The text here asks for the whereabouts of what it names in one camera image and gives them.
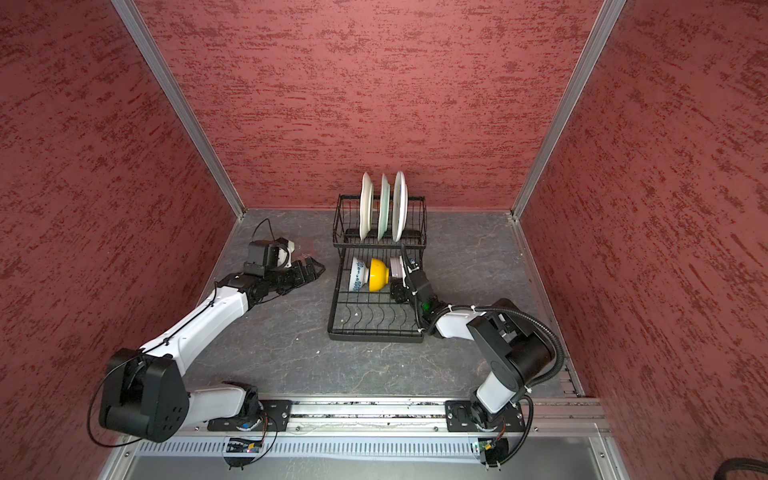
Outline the pink transparent cup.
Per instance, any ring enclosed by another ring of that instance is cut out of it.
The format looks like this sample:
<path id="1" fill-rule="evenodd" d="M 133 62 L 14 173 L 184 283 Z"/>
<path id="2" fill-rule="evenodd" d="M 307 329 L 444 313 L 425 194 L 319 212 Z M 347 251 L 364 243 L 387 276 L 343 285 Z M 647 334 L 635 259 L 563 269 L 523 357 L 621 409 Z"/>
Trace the pink transparent cup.
<path id="1" fill-rule="evenodd" d="M 294 260 L 305 260 L 307 258 L 314 258 L 320 260 L 322 255 L 318 252 L 318 242 L 314 237 L 302 236 L 296 237 L 294 240 L 294 251 L 292 258 Z"/>

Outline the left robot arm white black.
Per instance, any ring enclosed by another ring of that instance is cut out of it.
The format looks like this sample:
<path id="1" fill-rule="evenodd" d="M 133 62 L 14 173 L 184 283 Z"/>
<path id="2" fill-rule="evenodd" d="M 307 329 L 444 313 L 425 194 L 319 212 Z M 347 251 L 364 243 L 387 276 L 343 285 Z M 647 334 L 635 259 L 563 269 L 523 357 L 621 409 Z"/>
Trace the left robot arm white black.
<path id="1" fill-rule="evenodd" d="M 303 287 L 325 272 L 312 257 L 287 269 L 227 275 L 194 310 L 138 349 L 122 348 L 108 361 L 92 396 L 90 415 L 100 427 L 156 443 L 180 429 L 224 420 L 240 431 L 265 430 L 268 418 L 256 387 L 241 382 L 190 390 L 183 376 L 230 324 L 258 305 Z"/>

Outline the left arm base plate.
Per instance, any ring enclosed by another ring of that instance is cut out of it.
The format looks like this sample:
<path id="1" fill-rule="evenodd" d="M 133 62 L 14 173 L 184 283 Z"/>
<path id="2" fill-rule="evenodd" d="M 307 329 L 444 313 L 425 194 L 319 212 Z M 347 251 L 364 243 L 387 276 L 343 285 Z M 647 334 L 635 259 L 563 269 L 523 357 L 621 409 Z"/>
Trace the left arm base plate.
<path id="1" fill-rule="evenodd" d="M 256 434 L 265 431 L 284 432 L 290 419 L 293 402 L 290 400 L 259 400 L 254 415 L 212 419 L 206 423 L 211 432 Z"/>

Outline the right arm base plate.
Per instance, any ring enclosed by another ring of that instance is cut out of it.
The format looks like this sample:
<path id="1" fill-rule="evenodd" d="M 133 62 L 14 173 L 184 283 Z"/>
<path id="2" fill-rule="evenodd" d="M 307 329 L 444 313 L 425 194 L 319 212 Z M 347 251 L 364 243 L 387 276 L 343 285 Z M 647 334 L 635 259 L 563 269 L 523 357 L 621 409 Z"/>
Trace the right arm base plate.
<path id="1" fill-rule="evenodd" d="M 522 410 L 507 404 L 496 413 L 489 413 L 479 401 L 448 400 L 444 404 L 449 432 L 518 433 L 525 430 Z"/>

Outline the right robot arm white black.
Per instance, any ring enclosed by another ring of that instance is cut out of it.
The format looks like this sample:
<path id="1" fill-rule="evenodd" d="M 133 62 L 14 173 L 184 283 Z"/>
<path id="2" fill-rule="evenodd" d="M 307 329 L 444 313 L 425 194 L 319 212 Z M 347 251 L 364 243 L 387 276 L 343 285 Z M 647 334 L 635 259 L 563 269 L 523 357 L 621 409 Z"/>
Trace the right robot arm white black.
<path id="1" fill-rule="evenodd" d="M 481 429 L 495 427 L 508 408 L 564 365 L 564 348 L 554 331 L 506 298 L 489 306 L 446 303 L 421 269 L 392 276 L 390 286 L 397 301 L 415 306 L 424 332 L 475 343 L 490 367 L 469 400 L 470 418 Z"/>

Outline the pale pink bowl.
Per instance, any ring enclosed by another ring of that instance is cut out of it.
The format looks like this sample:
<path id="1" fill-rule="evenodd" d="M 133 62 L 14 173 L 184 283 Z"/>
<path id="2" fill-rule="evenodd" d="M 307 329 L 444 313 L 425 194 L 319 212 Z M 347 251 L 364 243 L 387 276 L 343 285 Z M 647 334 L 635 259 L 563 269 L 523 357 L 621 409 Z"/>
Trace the pale pink bowl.
<path id="1" fill-rule="evenodd" d="M 390 277 L 392 279 L 403 280 L 406 277 L 405 264 L 402 256 L 391 257 L 390 264 Z"/>

